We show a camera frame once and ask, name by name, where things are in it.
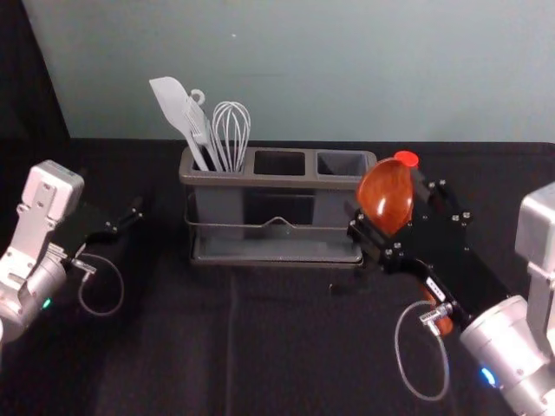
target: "whisk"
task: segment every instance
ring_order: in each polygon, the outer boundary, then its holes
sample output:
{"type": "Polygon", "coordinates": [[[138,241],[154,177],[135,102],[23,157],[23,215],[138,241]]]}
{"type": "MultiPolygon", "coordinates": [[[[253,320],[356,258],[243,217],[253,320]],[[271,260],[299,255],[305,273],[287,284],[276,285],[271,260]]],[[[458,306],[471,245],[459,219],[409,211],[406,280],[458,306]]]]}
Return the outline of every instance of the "whisk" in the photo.
{"type": "Polygon", "coordinates": [[[222,101],[214,108],[211,141],[227,172],[239,172],[243,167],[250,135],[251,115],[243,104],[222,101]]]}

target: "black tablecloth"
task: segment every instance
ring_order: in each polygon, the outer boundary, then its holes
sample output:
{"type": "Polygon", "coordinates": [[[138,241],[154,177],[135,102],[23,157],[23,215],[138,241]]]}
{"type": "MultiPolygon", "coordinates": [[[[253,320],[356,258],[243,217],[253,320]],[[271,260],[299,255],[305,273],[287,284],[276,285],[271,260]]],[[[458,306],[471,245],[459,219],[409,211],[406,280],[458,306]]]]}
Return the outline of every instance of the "black tablecloth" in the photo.
{"type": "MultiPolygon", "coordinates": [[[[476,217],[472,246],[510,289],[526,295],[526,265],[513,250],[519,203],[555,179],[551,145],[341,146],[378,157],[401,148],[418,152],[421,169],[449,181],[468,202],[476,217]]],[[[421,402],[402,384],[395,322],[421,298],[409,276],[376,273],[368,294],[330,298],[330,283],[354,282],[353,271],[190,266],[178,178],[183,147],[164,140],[73,140],[30,154],[18,144],[0,144],[2,250],[29,168],[40,159],[86,168],[83,198],[115,214],[137,194],[154,195],[144,223],[101,249],[127,280],[124,309],[95,319],[71,294],[55,299],[3,351],[2,415],[511,414],[457,335],[446,339],[452,386],[443,402],[421,402]]],[[[429,335],[407,324],[402,350],[415,384],[438,391],[441,365],[429,335]]]]}

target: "gray utensil caddy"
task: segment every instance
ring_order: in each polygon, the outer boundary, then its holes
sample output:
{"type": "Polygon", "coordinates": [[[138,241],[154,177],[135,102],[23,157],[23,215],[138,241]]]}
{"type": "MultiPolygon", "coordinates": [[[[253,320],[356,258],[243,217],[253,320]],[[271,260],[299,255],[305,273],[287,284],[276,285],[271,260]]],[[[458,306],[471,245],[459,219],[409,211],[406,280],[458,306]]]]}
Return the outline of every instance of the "gray utensil caddy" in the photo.
{"type": "Polygon", "coordinates": [[[202,172],[181,155],[195,263],[360,263],[346,235],[371,152],[247,147],[241,172],[202,172]]]}

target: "orange spoon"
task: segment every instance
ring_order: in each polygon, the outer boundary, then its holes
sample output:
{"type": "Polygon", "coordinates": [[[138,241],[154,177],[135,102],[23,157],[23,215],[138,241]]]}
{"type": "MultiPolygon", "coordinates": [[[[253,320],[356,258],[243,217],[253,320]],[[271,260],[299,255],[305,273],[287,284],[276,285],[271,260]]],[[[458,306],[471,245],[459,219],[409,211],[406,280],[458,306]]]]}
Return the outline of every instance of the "orange spoon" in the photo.
{"type": "MultiPolygon", "coordinates": [[[[356,200],[366,216],[388,236],[398,232],[412,218],[413,183],[410,168],[398,159],[384,159],[368,171],[356,189],[356,200]]],[[[422,286],[426,300],[435,299],[422,286]]],[[[442,335],[453,330],[453,322],[437,323],[442,335]]]]}

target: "red bottle cap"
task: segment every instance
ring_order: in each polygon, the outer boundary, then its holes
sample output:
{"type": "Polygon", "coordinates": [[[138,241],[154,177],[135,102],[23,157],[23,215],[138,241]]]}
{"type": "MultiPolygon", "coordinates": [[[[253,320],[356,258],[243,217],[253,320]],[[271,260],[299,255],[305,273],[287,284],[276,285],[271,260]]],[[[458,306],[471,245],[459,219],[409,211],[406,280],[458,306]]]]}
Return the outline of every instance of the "red bottle cap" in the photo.
{"type": "Polygon", "coordinates": [[[401,150],[397,152],[394,159],[399,160],[407,167],[418,167],[418,156],[416,153],[409,152],[408,150],[401,150]]]}

